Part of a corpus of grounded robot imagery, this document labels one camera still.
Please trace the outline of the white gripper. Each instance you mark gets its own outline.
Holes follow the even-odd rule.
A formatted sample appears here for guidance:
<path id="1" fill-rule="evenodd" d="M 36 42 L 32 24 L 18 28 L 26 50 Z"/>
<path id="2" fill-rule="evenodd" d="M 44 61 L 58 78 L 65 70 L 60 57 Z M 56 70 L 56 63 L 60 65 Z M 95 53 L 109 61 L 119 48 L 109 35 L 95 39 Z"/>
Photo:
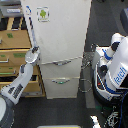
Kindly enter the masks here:
<path id="1" fill-rule="evenodd" d="M 25 55 L 25 61 L 29 64 L 36 64 L 40 58 L 40 50 L 38 47 L 29 49 Z"/>

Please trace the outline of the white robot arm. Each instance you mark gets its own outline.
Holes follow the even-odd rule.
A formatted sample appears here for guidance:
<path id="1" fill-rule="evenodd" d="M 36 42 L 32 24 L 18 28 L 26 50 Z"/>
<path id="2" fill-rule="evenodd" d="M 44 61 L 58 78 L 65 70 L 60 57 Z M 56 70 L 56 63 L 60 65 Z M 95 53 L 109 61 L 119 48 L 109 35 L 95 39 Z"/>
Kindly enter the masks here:
<path id="1" fill-rule="evenodd" d="M 25 55 L 25 64 L 20 66 L 18 77 L 9 85 L 1 89 L 0 94 L 0 128 L 11 128 L 14 122 L 13 106 L 16 105 L 21 94 L 29 83 L 33 67 L 39 60 L 38 47 L 29 49 Z"/>

